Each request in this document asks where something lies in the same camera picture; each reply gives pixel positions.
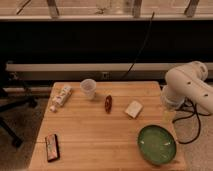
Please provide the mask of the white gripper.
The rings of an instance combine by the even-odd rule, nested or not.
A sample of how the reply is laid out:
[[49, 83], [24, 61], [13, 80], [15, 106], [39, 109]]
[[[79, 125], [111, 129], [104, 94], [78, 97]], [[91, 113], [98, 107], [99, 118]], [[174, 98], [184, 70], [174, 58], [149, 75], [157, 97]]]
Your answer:
[[162, 104], [169, 110], [176, 110], [181, 107], [185, 98], [175, 93], [168, 85], [164, 86], [161, 92]]

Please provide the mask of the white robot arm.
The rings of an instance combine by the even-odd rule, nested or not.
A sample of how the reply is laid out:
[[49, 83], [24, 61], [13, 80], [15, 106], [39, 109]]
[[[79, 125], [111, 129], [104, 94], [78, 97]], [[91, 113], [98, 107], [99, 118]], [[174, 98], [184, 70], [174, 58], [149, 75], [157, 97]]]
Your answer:
[[165, 74], [162, 103], [169, 109], [178, 109], [188, 98], [213, 114], [213, 87], [205, 83], [207, 76], [207, 66], [200, 61], [170, 69]]

